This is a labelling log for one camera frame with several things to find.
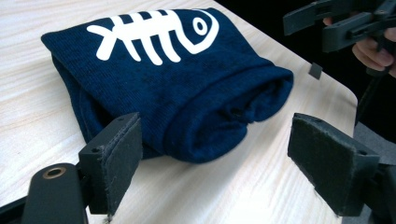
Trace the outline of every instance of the fabric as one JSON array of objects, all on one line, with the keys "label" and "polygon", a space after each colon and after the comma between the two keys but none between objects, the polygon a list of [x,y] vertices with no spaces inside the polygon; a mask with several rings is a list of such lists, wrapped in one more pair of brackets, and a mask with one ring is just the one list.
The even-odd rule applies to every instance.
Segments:
[{"label": "fabric", "polygon": [[41,39],[85,140],[139,112],[144,159],[201,163],[224,155],[249,123],[285,104],[293,84],[290,70],[258,56],[214,8],[136,12]]}]

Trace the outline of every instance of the human hand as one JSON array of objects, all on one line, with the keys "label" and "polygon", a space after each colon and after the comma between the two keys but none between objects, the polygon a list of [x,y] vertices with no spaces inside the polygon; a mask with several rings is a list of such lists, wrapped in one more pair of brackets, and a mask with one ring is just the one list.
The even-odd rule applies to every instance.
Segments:
[{"label": "human hand", "polygon": [[[332,24],[332,18],[323,19],[325,25]],[[388,28],[384,37],[390,41],[396,42],[396,28]],[[357,42],[352,52],[355,57],[361,61],[365,66],[377,71],[383,71],[386,67],[391,66],[389,74],[396,77],[396,60],[394,55],[387,52],[385,49],[376,51],[378,43],[371,37],[367,37]]]}]

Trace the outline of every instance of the white fish bone graphic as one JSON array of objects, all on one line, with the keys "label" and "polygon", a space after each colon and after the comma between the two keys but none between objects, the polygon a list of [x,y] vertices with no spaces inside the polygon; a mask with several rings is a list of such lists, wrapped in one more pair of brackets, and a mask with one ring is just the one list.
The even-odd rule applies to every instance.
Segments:
[{"label": "white fish bone graphic", "polygon": [[103,37],[102,43],[96,52],[96,57],[102,61],[107,61],[110,58],[111,52],[114,49],[117,39],[121,40],[131,54],[132,58],[140,62],[141,58],[134,48],[133,40],[140,39],[145,52],[151,61],[156,65],[163,64],[163,60],[158,56],[154,47],[152,46],[151,37],[157,35],[160,38],[160,43],[165,55],[174,63],[180,62],[180,57],[175,52],[169,36],[170,31],[175,31],[177,39],[186,48],[189,53],[196,54],[209,48],[215,40],[219,32],[219,23],[211,14],[205,13],[211,20],[212,26],[207,31],[207,24],[202,18],[195,17],[192,21],[193,29],[198,35],[206,35],[205,39],[198,43],[192,44],[186,37],[183,31],[180,18],[173,10],[165,10],[167,15],[162,15],[159,11],[149,11],[150,19],[144,20],[139,13],[130,14],[134,22],[124,24],[122,19],[118,16],[111,17],[114,23],[112,30],[98,25],[90,25],[87,30],[91,33],[101,35]]}]

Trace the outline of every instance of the screw hole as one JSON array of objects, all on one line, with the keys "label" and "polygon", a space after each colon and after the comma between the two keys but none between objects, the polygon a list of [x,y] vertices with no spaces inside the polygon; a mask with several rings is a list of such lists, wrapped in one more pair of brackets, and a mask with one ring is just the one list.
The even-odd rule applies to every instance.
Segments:
[{"label": "screw hole", "polygon": [[366,156],[367,152],[363,150],[358,150],[358,153],[361,154],[362,156]]},{"label": "screw hole", "polygon": [[53,178],[63,175],[65,172],[66,172],[66,168],[55,167],[55,168],[48,170],[46,173],[44,173],[43,177],[45,179],[53,179]]}]

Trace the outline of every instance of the towel fold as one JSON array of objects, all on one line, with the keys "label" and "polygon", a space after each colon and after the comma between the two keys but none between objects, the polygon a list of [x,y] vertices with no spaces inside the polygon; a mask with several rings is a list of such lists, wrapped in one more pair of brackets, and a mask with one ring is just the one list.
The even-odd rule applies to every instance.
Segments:
[{"label": "towel fold", "polygon": [[139,112],[144,159],[212,161],[288,99],[290,70],[261,58],[214,8],[136,12],[42,36],[85,141]]}]

